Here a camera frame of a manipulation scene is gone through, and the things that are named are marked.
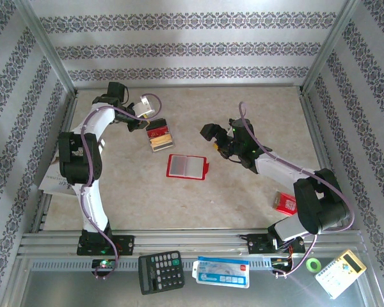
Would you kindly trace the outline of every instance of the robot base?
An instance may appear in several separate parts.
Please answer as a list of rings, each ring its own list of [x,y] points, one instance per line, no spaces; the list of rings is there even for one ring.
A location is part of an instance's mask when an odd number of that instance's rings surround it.
[[[113,235],[109,222],[104,233],[114,242],[120,256],[131,256],[134,251],[133,235]],[[83,230],[77,247],[78,256],[113,256],[111,244],[99,233]]]
[[[250,233],[242,235],[241,238],[247,242],[249,254],[275,254],[287,251],[292,246],[293,253],[306,252],[304,241],[301,237],[297,237],[286,248],[277,251],[271,244],[270,235],[267,233]]]

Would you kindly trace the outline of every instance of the wire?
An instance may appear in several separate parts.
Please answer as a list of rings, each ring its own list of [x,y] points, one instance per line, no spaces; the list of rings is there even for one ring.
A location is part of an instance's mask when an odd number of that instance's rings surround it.
[[[282,246],[280,246],[279,248],[276,249],[276,251],[286,250],[288,248],[288,246],[290,246],[290,244],[292,244],[295,240],[296,240],[296,238],[291,239],[290,241],[284,242],[282,244]]]
[[[314,239],[311,243],[311,245],[308,247],[307,249],[307,252],[304,254],[303,258],[300,260],[300,262],[294,267],[292,268],[289,272],[285,272],[283,270],[280,270],[280,269],[276,269],[276,268],[273,268],[274,271],[276,272],[279,272],[281,274],[277,274],[276,273],[276,277],[286,277],[292,273],[294,273],[302,264],[303,262],[306,260],[306,258],[308,257],[308,255],[310,254],[310,252],[312,251],[312,248],[314,247],[314,244],[316,244],[316,240],[317,240],[317,235],[314,235]]]
[[[290,253],[289,259],[290,259],[290,262],[292,263],[290,270],[293,270],[293,265],[294,265],[294,262],[293,262],[293,247],[291,245],[289,246],[289,253]]]
[[[129,101],[129,90],[128,90],[128,86],[125,86],[124,85],[124,97],[125,97],[125,90],[127,90],[127,100],[125,102],[122,102],[122,105],[124,104],[127,104],[128,101]]]
[[[146,125],[145,128],[147,128],[147,127],[151,124],[151,122],[150,122],[149,120],[147,120],[147,122],[148,122],[148,125]]]
[[[345,197],[345,195],[343,193],[341,193],[338,189],[336,189],[336,187],[334,187],[333,185],[331,185],[330,183],[328,183],[327,181],[325,181],[324,179],[322,178],[319,178],[318,176],[316,176],[315,174],[309,172],[309,171],[306,171],[302,168],[299,168],[298,166],[288,162],[288,161],[285,161],[275,155],[273,155],[272,153],[270,153],[269,151],[266,150],[266,148],[264,148],[264,146],[259,142],[259,140],[255,137],[255,135],[253,134],[253,132],[249,129],[249,126],[248,124],[246,123],[246,120],[244,119],[244,116],[246,114],[246,104],[244,102],[240,102],[239,103],[239,112],[240,112],[240,115],[241,115],[241,119],[242,119],[242,122],[243,122],[243,125],[244,127],[246,128],[246,130],[248,131],[249,135],[252,137],[252,139],[256,142],[256,144],[260,147],[261,150],[263,150],[263,152],[265,154],[267,154],[269,157],[271,157],[272,159],[282,163],[283,165],[286,165],[292,169],[294,169],[295,171],[298,171],[300,173],[303,173],[307,176],[310,176],[314,179],[316,179],[319,183],[321,184],[324,184],[326,187],[328,187],[329,189],[331,189],[335,194],[339,195],[339,197],[344,201],[344,203],[347,205],[348,207],[348,210],[350,212],[350,220],[349,220],[349,223],[346,225],[346,226],[340,226],[340,227],[335,227],[335,228],[332,228],[332,229],[328,229],[327,232],[341,232],[343,230],[346,230],[348,228],[351,227],[351,225],[354,223],[354,218],[355,218],[355,214],[354,214],[354,210],[350,204],[350,202],[348,201],[348,199]]]
[[[232,160],[231,158],[228,158],[228,160],[229,160],[230,162],[233,162],[233,163],[239,163],[239,164],[242,164],[241,161],[235,161],[235,160]]]
[[[83,210],[84,212],[84,215],[85,217],[87,218],[87,220],[90,222],[90,224],[107,240],[107,242],[112,246],[113,250],[114,250],[114,255],[115,255],[115,265],[113,267],[113,269],[111,271],[108,272],[107,275],[105,275],[104,277],[102,277],[102,279],[107,279],[109,278],[109,276],[111,275],[112,272],[115,271],[117,265],[118,265],[118,259],[119,259],[119,254],[118,254],[118,250],[116,249],[116,246],[114,244],[114,242],[97,226],[97,224],[95,224],[91,218],[91,216],[88,214],[87,210],[85,209],[85,206],[84,206],[84,195],[85,195],[85,191],[84,189],[86,187],[90,187],[92,185],[92,180],[93,180],[93,165],[92,165],[92,157],[91,157],[91,154],[90,154],[90,149],[88,148],[88,145],[87,145],[87,142],[85,140],[85,136],[84,136],[84,133],[85,133],[85,128],[88,124],[88,122],[90,121],[91,117],[94,116],[95,114],[97,114],[100,110],[103,110],[103,109],[114,109],[115,111],[118,111],[120,113],[123,113],[125,114],[126,116],[130,117],[130,118],[133,118],[135,120],[140,120],[140,121],[149,121],[149,120],[153,120],[154,118],[156,118],[158,116],[158,114],[161,112],[161,109],[162,109],[162,102],[161,102],[161,99],[159,99],[159,97],[155,94],[151,94],[151,93],[146,93],[146,94],[143,94],[141,97],[145,97],[145,96],[153,96],[155,97],[158,102],[159,102],[159,109],[158,111],[155,113],[154,116],[148,118],[147,119],[144,119],[144,118],[138,118],[132,114],[129,114],[128,112],[125,112],[124,110],[121,110],[117,107],[113,107],[113,106],[102,106],[102,107],[98,107],[96,108],[96,110],[92,111],[84,120],[83,122],[83,126],[81,127],[81,141],[83,142],[83,148],[84,148],[84,151],[85,151],[85,154],[87,156],[87,159],[88,159],[88,172],[89,172],[89,176],[88,176],[88,181],[86,184],[84,184],[82,187],[81,187],[81,195],[80,195],[80,200],[81,200],[81,209]],[[100,269],[101,267],[96,267],[95,268],[95,272],[94,272],[94,275],[95,275],[95,278],[99,278],[99,275],[97,274],[98,270]]]

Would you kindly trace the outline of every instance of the calculator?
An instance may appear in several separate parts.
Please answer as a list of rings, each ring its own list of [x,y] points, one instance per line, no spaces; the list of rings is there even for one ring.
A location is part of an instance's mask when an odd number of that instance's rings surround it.
[[[330,297],[335,299],[366,269],[360,259],[351,250],[347,249],[318,273],[316,280]]]
[[[180,289],[185,284],[178,251],[139,257],[138,274],[143,295]]]

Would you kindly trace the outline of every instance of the floor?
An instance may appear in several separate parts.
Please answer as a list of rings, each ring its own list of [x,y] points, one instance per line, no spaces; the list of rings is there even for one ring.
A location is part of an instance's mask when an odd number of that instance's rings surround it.
[[[72,128],[92,100],[106,90],[81,90]],[[200,134],[206,123],[228,127],[240,101],[255,134],[280,156],[308,168],[319,167],[295,87],[204,87],[130,89],[130,101],[155,93],[163,101],[175,146],[152,152],[146,132],[128,132],[125,124],[109,126],[103,138],[100,194],[113,229],[255,228],[285,215],[273,209],[280,184],[223,159]],[[207,157],[204,181],[167,178],[170,154]],[[81,230],[82,216],[73,196],[54,195],[44,230]]]

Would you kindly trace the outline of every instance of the green tape roll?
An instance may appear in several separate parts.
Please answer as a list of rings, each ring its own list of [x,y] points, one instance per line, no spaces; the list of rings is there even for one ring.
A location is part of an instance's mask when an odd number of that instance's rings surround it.
[[[310,258],[306,262],[306,268],[311,272],[311,273],[318,273],[321,271],[321,263],[319,260],[316,258]]]

